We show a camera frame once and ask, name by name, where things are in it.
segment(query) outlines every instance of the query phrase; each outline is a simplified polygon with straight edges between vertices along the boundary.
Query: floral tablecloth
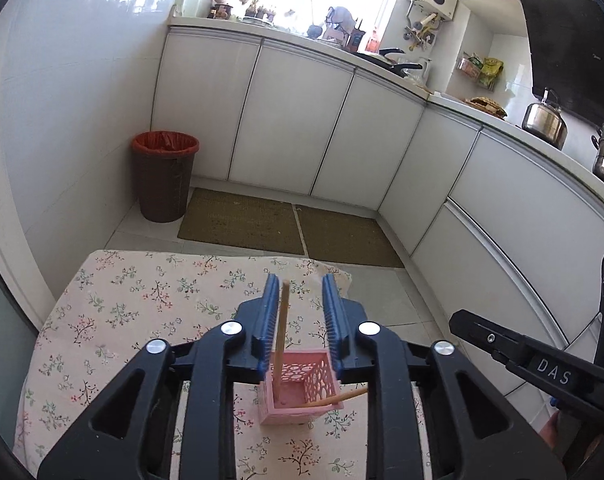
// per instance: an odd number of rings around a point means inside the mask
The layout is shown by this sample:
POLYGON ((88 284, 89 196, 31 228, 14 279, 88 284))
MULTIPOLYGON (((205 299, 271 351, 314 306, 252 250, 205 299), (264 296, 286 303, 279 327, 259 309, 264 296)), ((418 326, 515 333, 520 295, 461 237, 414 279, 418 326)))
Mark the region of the floral tablecloth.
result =
MULTIPOLYGON (((261 295, 269 272, 290 280, 287 347, 326 346, 322 276, 333 273, 342 295, 351 283, 351 276, 335 267, 268 256, 90 254, 38 336, 16 425, 18 459, 35 475, 66 428, 146 341, 161 337, 178 344, 199 338, 230 319, 242 301, 261 295)), ((178 472, 185 398, 172 478, 178 472)), ((236 384, 234 416, 240 480, 365 477, 366 396, 347 400, 345 409, 309 424, 260 426, 256 386, 236 384)))

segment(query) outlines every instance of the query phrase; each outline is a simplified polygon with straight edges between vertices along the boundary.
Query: pink basket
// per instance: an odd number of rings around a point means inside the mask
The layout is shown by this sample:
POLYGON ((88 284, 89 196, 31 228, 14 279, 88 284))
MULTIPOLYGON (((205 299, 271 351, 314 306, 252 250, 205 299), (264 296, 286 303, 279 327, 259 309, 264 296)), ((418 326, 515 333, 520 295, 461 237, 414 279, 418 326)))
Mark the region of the pink basket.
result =
POLYGON ((273 402, 272 371, 266 372, 258 387, 260 424, 303 424, 315 420, 331 410, 341 410, 342 402, 316 408, 295 408, 306 402, 325 399, 340 392, 340 383, 331 370, 326 350, 295 350, 284 352, 280 398, 273 402))

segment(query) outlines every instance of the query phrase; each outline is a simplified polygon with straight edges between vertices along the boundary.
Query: black range hood panel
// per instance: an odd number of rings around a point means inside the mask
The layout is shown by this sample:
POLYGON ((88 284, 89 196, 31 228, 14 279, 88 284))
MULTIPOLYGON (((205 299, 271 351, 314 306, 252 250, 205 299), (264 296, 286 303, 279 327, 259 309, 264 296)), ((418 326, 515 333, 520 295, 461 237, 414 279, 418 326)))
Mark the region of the black range hood panel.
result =
POLYGON ((563 109, 604 122, 604 12, 593 0, 520 0, 527 20, 533 93, 544 87, 563 109))

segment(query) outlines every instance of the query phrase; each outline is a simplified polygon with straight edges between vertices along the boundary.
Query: wooden stick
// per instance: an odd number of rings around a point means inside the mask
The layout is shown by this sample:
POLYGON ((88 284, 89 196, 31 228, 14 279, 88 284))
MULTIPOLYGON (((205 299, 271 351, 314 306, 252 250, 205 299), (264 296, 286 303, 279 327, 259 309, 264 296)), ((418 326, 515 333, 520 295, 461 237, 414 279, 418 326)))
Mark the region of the wooden stick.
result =
POLYGON ((364 388, 358 388, 357 390, 351 390, 350 392, 344 392, 343 394, 332 395, 331 397, 326 397, 325 399, 307 402, 306 404, 302 404, 302 406, 297 406, 297 408, 316 408, 317 406, 329 406, 330 404, 337 404, 338 402, 352 399, 353 397, 360 396, 367 392, 368 386, 364 386, 364 388))
POLYGON ((282 297, 280 298, 280 314, 278 318, 278 333, 275 336, 275 355, 273 356, 273 400, 280 398, 280 383, 282 381, 282 359, 284 343, 287 336, 288 290, 289 281, 282 281, 282 297))

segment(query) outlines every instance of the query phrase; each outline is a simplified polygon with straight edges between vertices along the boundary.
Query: trash can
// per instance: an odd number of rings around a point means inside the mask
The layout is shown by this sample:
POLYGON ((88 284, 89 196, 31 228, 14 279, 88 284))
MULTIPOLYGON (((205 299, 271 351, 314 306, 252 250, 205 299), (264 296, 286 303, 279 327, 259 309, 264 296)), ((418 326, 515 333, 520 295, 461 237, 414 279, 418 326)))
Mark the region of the trash can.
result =
POLYGON ((173 222, 183 216, 198 139, 179 132, 146 132, 135 136, 131 148, 134 185, 144 218, 173 222))

